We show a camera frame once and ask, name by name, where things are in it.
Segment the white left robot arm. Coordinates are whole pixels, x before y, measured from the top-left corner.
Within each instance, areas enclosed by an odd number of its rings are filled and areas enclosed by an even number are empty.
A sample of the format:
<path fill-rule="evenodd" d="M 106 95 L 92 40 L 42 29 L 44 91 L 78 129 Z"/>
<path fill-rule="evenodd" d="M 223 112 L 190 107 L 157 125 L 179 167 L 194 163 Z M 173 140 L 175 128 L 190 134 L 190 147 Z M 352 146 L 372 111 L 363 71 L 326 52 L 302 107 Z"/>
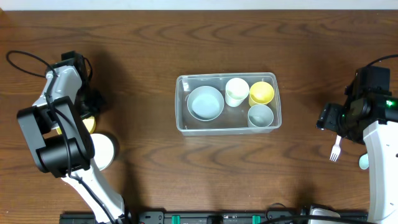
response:
<path fill-rule="evenodd" d="M 105 104 L 90 87 L 92 76 L 86 57 L 63 53 L 60 62 L 46 65 L 41 95 L 18 111 L 17 121 L 38 169 L 71 185 L 92 209 L 96 223 L 128 223 L 124 199 L 96 164 L 96 141 L 83 123 L 99 115 Z"/>

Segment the white plastic cup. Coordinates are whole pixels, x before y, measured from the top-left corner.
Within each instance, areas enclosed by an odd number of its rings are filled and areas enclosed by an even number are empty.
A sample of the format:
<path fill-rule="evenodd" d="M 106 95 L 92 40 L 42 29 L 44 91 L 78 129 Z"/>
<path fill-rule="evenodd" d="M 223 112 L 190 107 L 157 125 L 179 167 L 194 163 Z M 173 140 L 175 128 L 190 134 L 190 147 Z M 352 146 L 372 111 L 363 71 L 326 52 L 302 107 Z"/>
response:
<path fill-rule="evenodd" d="M 242 78 L 230 79 L 225 87 L 225 101 L 230 107 L 239 106 L 249 95 L 249 85 Z"/>

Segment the yellow plastic bowl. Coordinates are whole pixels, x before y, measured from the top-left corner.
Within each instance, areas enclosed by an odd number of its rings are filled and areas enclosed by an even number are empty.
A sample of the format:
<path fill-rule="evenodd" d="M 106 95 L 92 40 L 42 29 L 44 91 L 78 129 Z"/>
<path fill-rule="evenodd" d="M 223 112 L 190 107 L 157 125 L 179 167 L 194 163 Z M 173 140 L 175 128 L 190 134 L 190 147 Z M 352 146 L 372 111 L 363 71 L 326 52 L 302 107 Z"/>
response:
<path fill-rule="evenodd" d="M 96 128 L 96 121 L 94 116 L 90 116 L 89 118 L 85 118 L 83 120 L 83 124 L 90 134 L 93 134 Z"/>

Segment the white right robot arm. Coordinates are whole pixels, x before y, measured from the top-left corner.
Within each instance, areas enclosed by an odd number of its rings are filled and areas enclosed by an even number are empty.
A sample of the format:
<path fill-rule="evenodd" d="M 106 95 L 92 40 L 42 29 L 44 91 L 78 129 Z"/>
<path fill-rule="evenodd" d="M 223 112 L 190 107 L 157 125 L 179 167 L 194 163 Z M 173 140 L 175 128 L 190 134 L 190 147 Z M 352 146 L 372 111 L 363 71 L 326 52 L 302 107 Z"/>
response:
<path fill-rule="evenodd" d="M 343 105 L 327 103 L 316 123 L 366 146 L 371 223 L 397 223 L 397 98 L 389 90 L 390 70 L 367 65 L 345 88 Z"/>

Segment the grey plastic cup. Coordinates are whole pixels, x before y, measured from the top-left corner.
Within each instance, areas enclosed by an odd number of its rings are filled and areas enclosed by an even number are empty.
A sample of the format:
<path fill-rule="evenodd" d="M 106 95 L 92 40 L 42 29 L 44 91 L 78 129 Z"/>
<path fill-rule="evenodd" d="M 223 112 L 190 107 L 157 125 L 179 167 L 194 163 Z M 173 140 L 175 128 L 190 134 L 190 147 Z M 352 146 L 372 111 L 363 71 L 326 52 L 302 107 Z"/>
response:
<path fill-rule="evenodd" d="M 274 121 L 274 113 L 267 105 L 254 105 L 248 110 L 250 128 L 268 127 Z"/>

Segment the yellow plastic cup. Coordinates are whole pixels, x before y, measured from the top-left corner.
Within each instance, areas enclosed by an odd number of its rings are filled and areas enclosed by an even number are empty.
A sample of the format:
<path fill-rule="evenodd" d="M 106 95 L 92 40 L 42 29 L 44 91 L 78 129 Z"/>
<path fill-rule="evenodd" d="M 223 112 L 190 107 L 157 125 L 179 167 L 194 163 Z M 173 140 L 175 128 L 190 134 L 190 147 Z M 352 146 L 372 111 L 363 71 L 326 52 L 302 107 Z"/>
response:
<path fill-rule="evenodd" d="M 275 90 L 267 82 L 256 82 L 249 89 L 249 105 L 266 105 L 270 103 L 275 95 Z"/>

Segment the grey plastic bowl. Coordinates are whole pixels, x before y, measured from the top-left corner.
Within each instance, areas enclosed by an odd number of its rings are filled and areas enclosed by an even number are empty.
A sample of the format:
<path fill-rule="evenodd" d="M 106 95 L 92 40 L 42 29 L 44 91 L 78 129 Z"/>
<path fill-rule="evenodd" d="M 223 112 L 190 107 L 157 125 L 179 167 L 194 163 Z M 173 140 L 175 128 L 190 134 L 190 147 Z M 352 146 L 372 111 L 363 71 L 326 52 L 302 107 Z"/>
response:
<path fill-rule="evenodd" d="M 224 97 L 212 86 L 200 86 L 188 95 L 187 109 L 199 121 L 212 121 L 223 112 Z"/>

